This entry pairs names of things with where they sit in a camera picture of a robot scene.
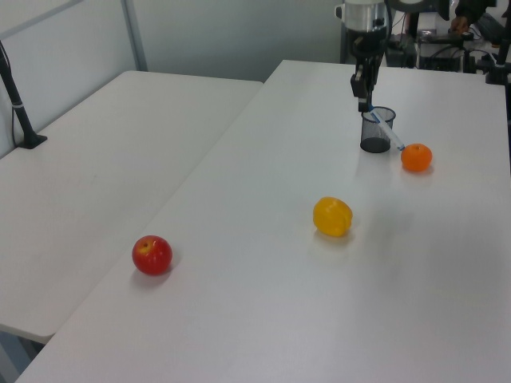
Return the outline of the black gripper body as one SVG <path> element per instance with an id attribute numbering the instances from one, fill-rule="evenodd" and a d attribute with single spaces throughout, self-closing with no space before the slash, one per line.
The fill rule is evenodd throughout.
<path id="1" fill-rule="evenodd" d="M 356 73 L 367 82 L 376 82 L 386 49 L 386 31 L 352 32 L 351 54 L 356 60 Z"/>

